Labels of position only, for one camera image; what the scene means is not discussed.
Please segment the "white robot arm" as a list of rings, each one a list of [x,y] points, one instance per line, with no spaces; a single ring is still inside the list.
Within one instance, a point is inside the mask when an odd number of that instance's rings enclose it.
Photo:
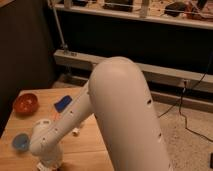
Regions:
[[[60,119],[34,126],[31,154],[53,166],[59,161],[61,139],[91,115],[114,171],[173,171],[144,74],[124,57],[97,64]]]

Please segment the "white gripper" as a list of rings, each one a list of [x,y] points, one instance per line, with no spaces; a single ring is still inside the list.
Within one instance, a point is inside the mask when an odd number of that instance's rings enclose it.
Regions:
[[[73,136],[78,136],[80,130],[83,128],[84,124],[80,124],[72,130]],[[55,171],[59,169],[62,165],[63,153],[49,153],[47,155],[39,156],[39,162],[36,167],[38,171]]]

